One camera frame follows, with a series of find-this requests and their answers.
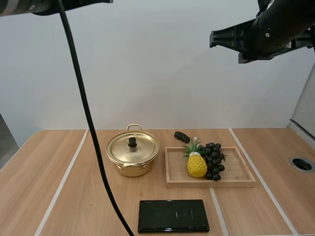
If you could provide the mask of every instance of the pineapple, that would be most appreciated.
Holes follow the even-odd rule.
[[[199,145],[198,139],[196,141],[191,138],[190,146],[183,145],[186,148],[185,157],[189,157],[187,162],[188,173],[196,178],[204,177],[207,173],[207,164],[202,158],[201,154],[204,154],[204,151],[200,151],[201,146]]]

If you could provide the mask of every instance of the wooden table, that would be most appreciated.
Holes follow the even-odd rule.
[[[86,132],[36,133],[0,170],[1,236],[127,235],[104,189]],[[315,234],[315,173],[299,172],[288,161],[301,156],[315,161],[315,151],[290,129],[184,130],[202,141],[243,150],[258,185],[225,189],[165,188],[164,147],[181,145],[173,137],[175,130],[149,130],[160,142],[150,172],[135,178],[118,174],[105,149],[120,132],[97,134],[113,194],[136,235],[139,201],[154,199],[202,199],[211,230],[200,236]]]

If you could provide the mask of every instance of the white tape line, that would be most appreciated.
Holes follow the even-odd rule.
[[[53,209],[53,207],[54,207],[54,205],[55,205],[55,203],[56,203],[56,200],[57,200],[57,198],[58,198],[58,196],[59,196],[61,190],[63,189],[63,185],[64,185],[66,179],[68,178],[68,175],[69,175],[69,173],[70,173],[70,171],[71,171],[71,168],[72,168],[72,166],[73,166],[75,160],[77,159],[77,156],[78,156],[78,154],[79,154],[79,152],[80,152],[80,150],[81,150],[81,147],[82,147],[82,145],[83,145],[83,143],[84,143],[84,141],[85,141],[85,138],[86,138],[86,136],[87,136],[87,133],[88,133],[88,130],[85,131],[85,134],[84,134],[84,136],[83,136],[83,138],[82,138],[82,140],[81,140],[81,143],[80,143],[80,145],[78,146],[78,149],[77,149],[77,151],[75,152],[75,154],[74,154],[74,156],[73,156],[73,158],[72,158],[72,160],[71,160],[71,162],[70,162],[70,164],[69,164],[69,166],[68,166],[68,169],[66,170],[66,172],[65,172],[65,174],[64,174],[64,176],[63,176],[63,178],[62,178],[62,180],[61,180],[61,182],[60,182],[60,184],[59,184],[59,187],[57,188],[57,190],[56,190],[56,192],[55,192],[55,195],[54,195],[53,199],[51,200],[51,202],[50,202],[50,204],[49,204],[49,206],[48,206],[48,208],[47,208],[47,211],[46,211],[46,213],[45,213],[43,219],[41,220],[41,222],[40,222],[40,224],[39,224],[39,226],[38,226],[38,228],[37,228],[37,230],[36,230],[34,236],[39,236],[40,233],[41,233],[41,231],[42,231],[42,229],[44,228],[44,226],[45,226],[45,224],[46,224],[46,221],[47,221],[47,219],[48,219],[48,217],[49,217],[49,215],[50,215],[50,213],[51,213],[51,210]]]
[[[222,211],[221,211],[221,208],[220,208],[220,205],[219,205],[219,202],[218,202],[215,190],[213,188],[210,188],[210,192],[211,192],[211,196],[212,196],[212,199],[213,199],[213,203],[215,204],[215,208],[216,208],[217,215],[218,215],[218,218],[219,218],[219,221],[220,221],[220,225],[221,225],[221,228],[222,228],[223,236],[228,236],[227,227],[226,227],[223,215],[222,215]]]
[[[266,184],[266,182],[264,181],[264,179],[262,178],[262,176],[260,175],[259,171],[257,170],[256,166],[254,165],[254,163],[252,162],[252,160],[250,159],[250,156],[248,156],[247,152],[245,151],[245,149],[243,148],[242,144],[240,143],[240,141],[238,140],[238,138],[236,137],[236,135],[234,134],[232,128],[229,128],[229,131],[231,132],[233,138],[235,139],[235,141],[237,142],[238,146],[240,147],[240,149],[242,150],[242,152],[244,153],[246,159],[248,160],[249,164],[251,165],[252,169],[255,171],[258,179],[260,180],[262,186],[264,186],[265,190],[267,191],[269,197],[271,198],[272,202],[275,204],[276,208],[278,209],[279,213],[281,214],[282,218],[284,219],[284,221],[286,222],[287,226],[290,228],[291,232],[294,235],[298,235],[297,231],[295,230],[294,226],[292,225],[291,221],[289,220],[289,218],[287,217],[287,215],[285,214],[284,210],[282,210],[281,206],[279,205],[277,199],[275,198],[275,196],[273,195],[273,193],[271,192],[271,190],[269,189],[268,185]]]

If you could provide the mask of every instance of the grapes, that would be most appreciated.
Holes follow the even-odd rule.
[[[213,179],[214,181],[218,181],[218,180],[221,179],[221,176],[218,175],[218,174],[215,174],[215,175],[212,176],[212,179]]]
[[[220,153],[220,148],[218,146],[214,146],[212,151]]]
[[[219,155],[216,152],[212,152],[210,155],[212,158],[217,158]]]
[[[213,174],[218,174],[220,172],[220,169],[218,168],[218,167],[214,167],[213,169],[212,169],[212,173]]]
[[[206,178],[207,178],[208,180],[212,180],[212,177],[213,177],[213,174],[212,174],[211,172],[208,172],[208,173],[206,174]]]
[[[208,144],[206,145],[206,147],[207,147],[207,148],[210,148],[210,149],[213,149],[214,146],[215,146],[214,143],[208,143]]]
[[[207,164],[205,177],[209,180],[219,181],[221,179],[219,173],[225,170],[224,165],[221,164],[222,160],[225,160],[221,144],[208,143],[206,146],[201,146],[200,150],[206,152],[201,155]]]
[[[207,170],[211,170],[212,169],[212,164],[210,162],[207,163]]]
[[[225,167],[224,167],[224,165],[218,165],[218,169],[219,169],[220,171],[224,171],[224,170],[225,170]]]
[[[224,159],[224,154],[223,154],[223,153],[220,153],[220,154],[219,154],[219,158],[220,158],[221,160],[223,160],[223,159]]]
[[[211,164],[213,166],[217,166],[219,164],[219,161],[217,159],[212,159]]]
[[[210,156],[207,156],[207,157],[205,158],[205,161],[206,161],[206,163],[211,163],[212,158],[211,158]]]

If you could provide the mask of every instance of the black smartphone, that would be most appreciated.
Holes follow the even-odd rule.
[[[139,233],[208,232],[202,200],[140,201]]]

